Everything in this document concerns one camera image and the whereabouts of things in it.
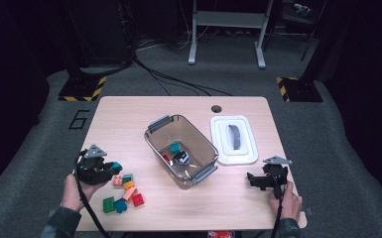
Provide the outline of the white bin lid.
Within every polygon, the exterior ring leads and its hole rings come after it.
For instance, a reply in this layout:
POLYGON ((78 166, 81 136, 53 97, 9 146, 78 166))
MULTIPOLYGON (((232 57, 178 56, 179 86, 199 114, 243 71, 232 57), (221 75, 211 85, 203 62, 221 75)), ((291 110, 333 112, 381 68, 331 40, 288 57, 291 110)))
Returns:
POLYGON ((210 131, 212 144, 222 165, 249 165, 258 160, 257 144, 245 116, 213 116, 210 131))

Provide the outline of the green toy brick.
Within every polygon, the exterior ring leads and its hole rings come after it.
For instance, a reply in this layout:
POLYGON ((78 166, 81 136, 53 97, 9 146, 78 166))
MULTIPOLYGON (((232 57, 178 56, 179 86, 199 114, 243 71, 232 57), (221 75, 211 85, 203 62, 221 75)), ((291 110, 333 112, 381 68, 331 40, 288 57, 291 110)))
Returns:
POLYGON ((103 205, 103 212, 104 213, 109 213, 115 210, 114 206, 114 197, 107 197, 102 200, 102 205, 103 205))

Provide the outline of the black striped-edge stand base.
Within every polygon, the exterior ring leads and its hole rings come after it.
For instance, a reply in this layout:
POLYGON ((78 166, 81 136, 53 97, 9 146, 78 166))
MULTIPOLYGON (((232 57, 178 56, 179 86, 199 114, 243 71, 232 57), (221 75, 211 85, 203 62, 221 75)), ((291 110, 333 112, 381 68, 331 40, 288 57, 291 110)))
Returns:
POLYGON ((296 77, 277 77, 282 98, 286 102, 322 102, 316 86, 296 77))
POLYGON ((95 101, 102 91, 106 77, 70 77, 59 93, 62 101, 95 101))

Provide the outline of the red label sticker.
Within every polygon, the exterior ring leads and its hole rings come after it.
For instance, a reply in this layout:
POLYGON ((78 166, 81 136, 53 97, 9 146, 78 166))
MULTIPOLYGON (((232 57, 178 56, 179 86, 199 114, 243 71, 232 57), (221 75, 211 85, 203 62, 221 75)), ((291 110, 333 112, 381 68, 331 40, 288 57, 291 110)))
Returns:
POLYGON ((235 238, 233 231, 208 231, 207 238, 235 238))

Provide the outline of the white metal desk frame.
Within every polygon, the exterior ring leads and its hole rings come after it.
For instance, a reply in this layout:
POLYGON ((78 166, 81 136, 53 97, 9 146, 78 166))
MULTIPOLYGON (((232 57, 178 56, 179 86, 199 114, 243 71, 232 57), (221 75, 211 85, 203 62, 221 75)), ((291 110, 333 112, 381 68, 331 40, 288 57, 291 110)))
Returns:
POLYGON ((266 2, 266 9, 263 13, 241 13, 199 11, 197 9, 197 0, 192 0, 191 48, 188 64, 195 64, 197 50, 196 30, 198 26, 230 27, 260 30, 259 39, 257 42, 254 43, 254 47, 258 67, 261 69, 265 69, 266 62, 264 59, 262 47, 274 0, 266 0, 266 2))

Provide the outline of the person's right hand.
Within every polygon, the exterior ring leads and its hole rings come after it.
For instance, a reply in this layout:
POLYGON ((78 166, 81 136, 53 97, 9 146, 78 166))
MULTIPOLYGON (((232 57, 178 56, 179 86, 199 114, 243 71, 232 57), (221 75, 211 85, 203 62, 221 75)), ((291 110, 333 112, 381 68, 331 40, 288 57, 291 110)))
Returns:
MULTIPOLYGON (((300 220, 303 198, 294 193, 294 184, 289 181, 287 189, 282 199, 281 219, 291 218, 296 221, 300 220)), ((279 200, 275 197, 274 192, 269 193, 269 204, 274 215, 278 214, 279 200)))

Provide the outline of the salmon toy brick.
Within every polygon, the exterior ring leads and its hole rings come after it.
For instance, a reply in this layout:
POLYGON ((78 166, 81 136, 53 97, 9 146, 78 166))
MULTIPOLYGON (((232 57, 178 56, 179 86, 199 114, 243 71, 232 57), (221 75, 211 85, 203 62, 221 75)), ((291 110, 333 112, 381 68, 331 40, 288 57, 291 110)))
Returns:
POLYGON ((129 199, 132 197, 132 195, 136 192, 136 190, 137 190, 137 188, 136 188, 135 186, 131 186, 131 187, 129 187, 129 188, 125 191, 125 193, 124 193, 124 195, 123 195, 123 198, 124 198, 125 200, 129 200, 129 199))

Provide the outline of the grey device on shelf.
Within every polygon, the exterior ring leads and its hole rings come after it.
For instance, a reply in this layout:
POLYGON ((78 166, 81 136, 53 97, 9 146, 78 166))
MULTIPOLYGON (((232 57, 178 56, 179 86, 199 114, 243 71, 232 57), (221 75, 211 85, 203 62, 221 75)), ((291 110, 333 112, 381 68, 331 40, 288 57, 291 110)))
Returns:
POLYGON ((303 16, 308 16, 311 13, 311 9, 308 6, 301 4, 295 4, 294 9, 298 14, 301 14, 303 16))

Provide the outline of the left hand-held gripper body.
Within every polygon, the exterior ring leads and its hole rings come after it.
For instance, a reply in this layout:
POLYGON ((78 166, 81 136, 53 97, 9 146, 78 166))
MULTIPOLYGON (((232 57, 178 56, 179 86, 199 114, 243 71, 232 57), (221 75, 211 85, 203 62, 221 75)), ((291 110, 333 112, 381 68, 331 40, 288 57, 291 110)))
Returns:
POLYGON ((90 185, 96 185, 107 181, 104 173, 104 156, 106 153, 95 144, 81 151, 75 166, 76 177, 90 185))

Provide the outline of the clear plastic storage bin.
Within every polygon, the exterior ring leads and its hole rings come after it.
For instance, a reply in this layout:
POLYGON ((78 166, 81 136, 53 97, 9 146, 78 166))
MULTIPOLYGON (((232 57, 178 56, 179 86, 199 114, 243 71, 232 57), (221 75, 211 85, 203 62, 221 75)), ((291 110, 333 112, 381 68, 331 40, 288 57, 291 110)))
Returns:
POLYGON ((144 138, 166 172, 181 189, 191 188, 217 169, 216 148, 183 115, 168 115, 151 123, 144 138), (178 165, 173 161, 175 154, 171 152, 170 145, 175 142, 181 145, 181 151, 190 156, 188 165, 178 165), (168 164, 162 155, 167 155, 171 163, 168 164))

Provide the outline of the black equipment cabinet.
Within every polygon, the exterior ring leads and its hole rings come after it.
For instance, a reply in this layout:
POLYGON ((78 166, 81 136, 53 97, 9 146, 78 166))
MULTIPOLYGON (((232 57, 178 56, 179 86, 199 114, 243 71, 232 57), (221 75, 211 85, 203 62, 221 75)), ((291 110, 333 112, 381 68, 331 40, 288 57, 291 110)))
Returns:
POLYGON ((65 0, 88 65, 126 66, 132 60, 121 0, 65 0))

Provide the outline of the black and white toy brick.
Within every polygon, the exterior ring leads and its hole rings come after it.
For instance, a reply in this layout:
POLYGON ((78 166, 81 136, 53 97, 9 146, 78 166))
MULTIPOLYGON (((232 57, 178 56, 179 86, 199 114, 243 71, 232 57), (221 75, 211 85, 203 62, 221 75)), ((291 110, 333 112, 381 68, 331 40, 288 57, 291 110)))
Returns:
POLYGON ((190 163, 190 156, 187 152, 181 151, 174 155, 173 161, 178 165, 186 166, 190 163))

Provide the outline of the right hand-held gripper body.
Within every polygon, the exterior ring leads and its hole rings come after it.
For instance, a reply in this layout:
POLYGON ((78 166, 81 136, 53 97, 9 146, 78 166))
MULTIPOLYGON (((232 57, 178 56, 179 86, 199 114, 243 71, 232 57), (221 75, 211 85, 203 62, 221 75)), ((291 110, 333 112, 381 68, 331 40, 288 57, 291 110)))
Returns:
POLYGON ((274 196, 283 196, 282 186, 287 183, 289 165, 293 162, 287 159, 274 156, 264 160, 263 172, 266 177, 266 187, 274 189, 274 196))

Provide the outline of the person's left hand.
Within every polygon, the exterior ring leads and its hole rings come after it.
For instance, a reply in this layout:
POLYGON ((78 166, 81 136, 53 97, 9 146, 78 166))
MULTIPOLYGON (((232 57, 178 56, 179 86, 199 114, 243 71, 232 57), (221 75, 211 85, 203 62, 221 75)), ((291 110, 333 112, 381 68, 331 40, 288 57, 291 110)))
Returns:
POLYGON ((61 201, 61 206, 71 209, 76 212, 80 212, 84 208, 84 201, 90 201, 92 196, 103 186, 104 183, 99 183, 95 185, 90 185, 81 182, 80 183, 82 192, 84 194, 84 198, 80 197, 77 183, 75 180, 75 176, 73 174, 69 174, 66 176, 64 181, 64 194, 61 201))

